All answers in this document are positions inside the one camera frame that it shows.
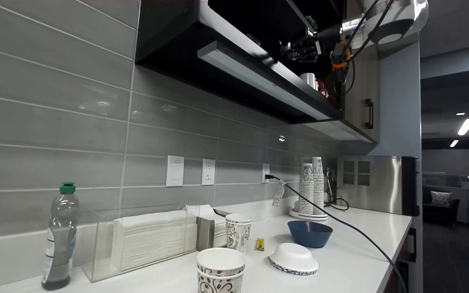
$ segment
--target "cabinet door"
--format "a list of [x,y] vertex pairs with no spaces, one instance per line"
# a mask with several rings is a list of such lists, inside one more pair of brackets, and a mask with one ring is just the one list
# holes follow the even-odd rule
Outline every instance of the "cabinet door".
[[375,47],[364,50],[354,62],[356,81],[346,96],[346,120],[374,138],[380,140],[380,58]]

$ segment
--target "blue bowl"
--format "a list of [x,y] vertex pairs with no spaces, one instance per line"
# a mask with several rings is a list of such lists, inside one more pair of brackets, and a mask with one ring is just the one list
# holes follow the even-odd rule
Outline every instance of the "blue bowl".
[[333,228],[315,221],[289,221],[294,241],[305,247],[325,247],[333,234]]

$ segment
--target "plastic water bottle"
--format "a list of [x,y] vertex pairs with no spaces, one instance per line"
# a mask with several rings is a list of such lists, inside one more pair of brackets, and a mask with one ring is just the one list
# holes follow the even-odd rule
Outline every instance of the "plastic water bottle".
[[66,182],[53,202],[45,260],[45,289],[58,289],[71,283],[77,234],[79,198],[76,184]]

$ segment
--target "kitchen counter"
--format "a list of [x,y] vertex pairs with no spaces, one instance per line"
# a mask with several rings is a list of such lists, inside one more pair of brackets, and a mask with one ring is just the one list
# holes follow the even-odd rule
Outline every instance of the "kitchen counter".
[[[401,244],[409,231],[411,216],[390,215],[370,210],[352,208],[349,211],[336,211],[334,215],[362,228],[369,232],[388,255],[398,257]],[[295,276],[276,270],[268,255],[281,242],[292,242],[287,221],[291,216],[273,216],[256,221],[251,229],[251,241],[256,237],[266,239],[266,250],[250,250],[248,265],[243,280],[247,293],[374,293],[383,291],[391,267],[383,255],[354,229],[330,219],[334,232],[323,249],[312,249],[320,262],[320,272],[312,276]],[[164,263],[157,263],[142,270],[136,270],[121,276],[108,278],[98,283],[90,283],[80,268],[76,268],[74,280],[69,286],[58,289],[61,293],[196,293],[196,254],[188,254]],[[38,278],[23,280],[0,286],[0,293],[25,293],[45,291]]]

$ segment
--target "electrical outlet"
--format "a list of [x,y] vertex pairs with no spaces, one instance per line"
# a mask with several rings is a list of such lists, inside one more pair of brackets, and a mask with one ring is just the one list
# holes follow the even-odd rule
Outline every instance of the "electrical outlet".
[[266,179],[266,174],[271,174],[271,164],[263,164],[263,182],[269,182],[269,179]]
[[216,159],[203,161],[203,185],[216,184]]
[[185,184],[185,156],[168,156],[167,185]]

